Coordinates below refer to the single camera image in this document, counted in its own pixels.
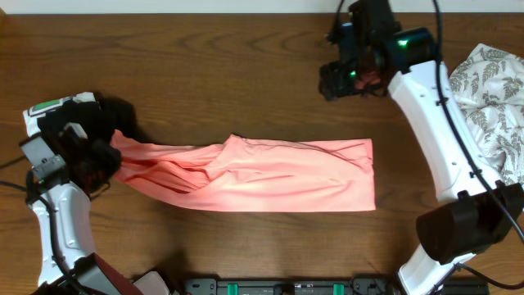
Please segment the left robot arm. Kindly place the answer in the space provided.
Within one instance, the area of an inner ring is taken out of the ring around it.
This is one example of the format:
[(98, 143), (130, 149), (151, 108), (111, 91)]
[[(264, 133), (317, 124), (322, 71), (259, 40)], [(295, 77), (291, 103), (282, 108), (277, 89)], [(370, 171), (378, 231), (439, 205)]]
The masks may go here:
[(26, 125), (20, 147), (31, 164), (28, 207), (38, 218), (43, 250), (39, 294), (168, 294), (155, 270), (127, 279), (97, 253), (90, 224), (91, 193), (120, 168), (121, 155), (77, 123), (42, 130)]

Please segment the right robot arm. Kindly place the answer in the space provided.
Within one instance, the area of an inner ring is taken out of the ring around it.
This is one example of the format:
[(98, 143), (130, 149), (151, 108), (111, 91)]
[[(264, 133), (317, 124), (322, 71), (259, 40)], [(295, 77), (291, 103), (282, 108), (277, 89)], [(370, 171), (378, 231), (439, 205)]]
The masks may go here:
[(387, 0), (358, 0), (336, 16), (329, 43), (339, 57), (320, 68), (319, 92), (328, 100), (390, 96), (407, 118), (431, 171), (439, 206), (417, 218), (419, 244), (381, 294), (486, 294), (493, 279), (454, 273), (510, 231), (523, 188), (506, 184), (477, 146), (453, 98), (442, 60), (442, 33), (401, 27)]

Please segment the pink t-shirt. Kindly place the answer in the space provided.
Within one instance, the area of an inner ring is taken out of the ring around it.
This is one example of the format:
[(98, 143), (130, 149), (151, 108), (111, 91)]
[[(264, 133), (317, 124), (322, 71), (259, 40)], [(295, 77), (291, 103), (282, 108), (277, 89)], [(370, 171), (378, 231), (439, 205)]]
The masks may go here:
[(288, 142), (230, 135), (205, 147), (140, 143), (116, 131), (116, 179), (173, 206), (227, 212), (373, 211), (369, 139)]

